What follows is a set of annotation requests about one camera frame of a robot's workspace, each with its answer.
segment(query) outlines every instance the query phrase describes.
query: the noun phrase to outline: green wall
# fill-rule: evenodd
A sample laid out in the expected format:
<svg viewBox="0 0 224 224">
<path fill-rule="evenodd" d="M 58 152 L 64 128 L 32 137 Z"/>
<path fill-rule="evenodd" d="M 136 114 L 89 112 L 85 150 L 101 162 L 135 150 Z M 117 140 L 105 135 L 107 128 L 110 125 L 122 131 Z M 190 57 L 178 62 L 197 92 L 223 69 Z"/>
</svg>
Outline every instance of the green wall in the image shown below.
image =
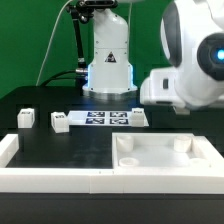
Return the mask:
<svg viewBox="0 0 224 224">
<path fill-rule="evenodd" d="M 160 20 L 171 0 L 145 0 L 133 4 L 130 62 L 134 83 L 141 85 L 150 70 L 167 66 L 160 45 Z M 66 0 L 0 1 L 0 97 L 16 87 L 35 85 L 48 41 L 61 7 Z M 129 4 L 115 10 L 128 18 Z M 92 22 L 82 25 L 85 57 L 93 58 Z M 76 68 L 77 54 L 70 15 L 63 13 L 41 82 L 57 72 Z M 63 85 L 74 85 L 72 81 Z"/>
</svg>

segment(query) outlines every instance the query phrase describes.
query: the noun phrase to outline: black table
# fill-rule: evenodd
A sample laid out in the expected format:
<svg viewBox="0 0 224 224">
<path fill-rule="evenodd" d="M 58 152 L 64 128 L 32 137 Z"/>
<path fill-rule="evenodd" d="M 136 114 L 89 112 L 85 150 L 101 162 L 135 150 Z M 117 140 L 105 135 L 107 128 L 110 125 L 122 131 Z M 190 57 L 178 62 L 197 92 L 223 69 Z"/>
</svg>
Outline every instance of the black table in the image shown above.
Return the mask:
<svg viewBox="0 0 224 224">
<path fill-rule="evenodd" d="M 35 108 L 32 129 L 17 129 L 22 108 Z M 20 149 L 10 167 L 112 168 L 112 132 L 193 133 L 224 154 L 224 110 L 204 109 L 189 116 L 171 107 L 145 107 L 150 127 L 72 126 L 56 134 L 50 114 L 69 110 L 130 111 L 137 99 L 105 102 L 72 87 L 21 87 L 0 100 L 0 137 L 18 133 Z M 222 223 L 224 195 L 166 194 L 0 194 L 2 223 Z"/>
</svg>

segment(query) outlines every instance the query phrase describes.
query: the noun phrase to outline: small white cube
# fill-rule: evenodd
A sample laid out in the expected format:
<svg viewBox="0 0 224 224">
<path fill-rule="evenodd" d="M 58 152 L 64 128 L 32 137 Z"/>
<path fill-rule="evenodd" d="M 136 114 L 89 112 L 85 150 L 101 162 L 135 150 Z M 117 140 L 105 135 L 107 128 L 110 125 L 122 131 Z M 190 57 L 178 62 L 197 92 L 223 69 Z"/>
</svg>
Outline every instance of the small white cube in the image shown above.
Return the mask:
<svg viewBox="0 0 224 224">
<path fill-rule="evenodd" d="M 51 113 L 51 125 L 56 133 L 69 132 L 68 118 L 63 112 Z"/>
<path fill-rule="evenodd" d="M 32 128 L 35 121 L 35 112 L 32 108 L 21 109 L 17 115 L 18 128 Z"/>
<path fill-rule="evenodd" d="M 131 113 L 131 126 L 144 127 L 145 113 L 142 108 L 132 108 Z"/>
</svg>

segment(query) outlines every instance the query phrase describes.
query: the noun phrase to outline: white plastic tray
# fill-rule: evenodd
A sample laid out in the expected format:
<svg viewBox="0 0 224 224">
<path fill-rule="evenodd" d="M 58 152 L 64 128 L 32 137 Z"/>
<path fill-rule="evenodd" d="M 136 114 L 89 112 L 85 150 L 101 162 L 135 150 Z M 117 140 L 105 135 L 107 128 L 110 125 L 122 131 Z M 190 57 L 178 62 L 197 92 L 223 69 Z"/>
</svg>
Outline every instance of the white plastic tray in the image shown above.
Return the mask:
<svg viewBox="0 0 224 224">
<path fill-rule="evenodd" d="M 224 194 L 224 159 L 205 137 L 192 134 L 192 152 L 172 151 L 177 134 L 134 134 L 135 167 L 122 167 L 113 133 L 113 169 L 4 168 L 18 150 L 18 136 L 0 143 L 0 192 L 33 193 L 172 193 Z M 209 161 L 206 168 L 188 166 L 191 158 Z"/>
</svg>

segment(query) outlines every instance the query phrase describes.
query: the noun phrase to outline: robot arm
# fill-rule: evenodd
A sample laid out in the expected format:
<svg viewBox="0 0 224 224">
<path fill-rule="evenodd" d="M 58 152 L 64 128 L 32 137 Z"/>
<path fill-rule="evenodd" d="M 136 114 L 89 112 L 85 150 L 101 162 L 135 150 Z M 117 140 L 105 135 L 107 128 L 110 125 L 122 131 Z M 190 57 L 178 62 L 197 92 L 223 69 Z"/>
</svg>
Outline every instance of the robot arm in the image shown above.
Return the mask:
<svg viewBox="0 0 224 224">
<path fill-rule="evenodd" d="M 223 0 L 175 0 L 167 7 L 161 40 L 173 67 L 151 71 L 141 86 L 142 104 L 198 109 L 223 100 L 223 5 Z"/>
<path fill-rule="evenodd" d="M 86 84 L 88 76 L 87 64 L 84 58 L 84 52 L 82 47 L 82 38 L 80 32 L 79 22 L 86 24 L 91 18 L 94 17 L 94 10 L 104 10 L 106 8 L 117 7 L 117 1 L 93 1 L 93 0 L 79 0 L 76 5 L 68 4 L 66 10 L 71 14 L 73 26 L 75 30 L 76 46 L 78 53 L 78 68 L 76 68 L 76 81 L 79 85 L 83 86 Z"/>
<path fill-rule="evenodd" d="M 86 68 L 83 69 L 85 66 L 80 63 L 80 69 L 76 70 L 88 74 L 88 81 L 82 88 L 85 96 L 120 100 L 135 97 L 137 94 L 137 87 L 133 85 L 132 65 L 128 61 L 128 24 L 110 10 L 117 5 L 116 0 L 80 0 L 76 6 L 70 7 L 70 12 L 75 10 L 75 18 L 73 18 L 75 28 L 78 21 L 87 23 L 90 18 L 93 18 L 94 58 L 88 66 L 88 71 Z M 81 43 L 81 38 L 80 35 L 78 38 L 76 35 L 76 40 L 79 39 L 77 46 L 81 45 L 78 44 Z M 82 60 L 83 52 L 82 50 L 80 52 L 79 59 Z"/>
</svg>

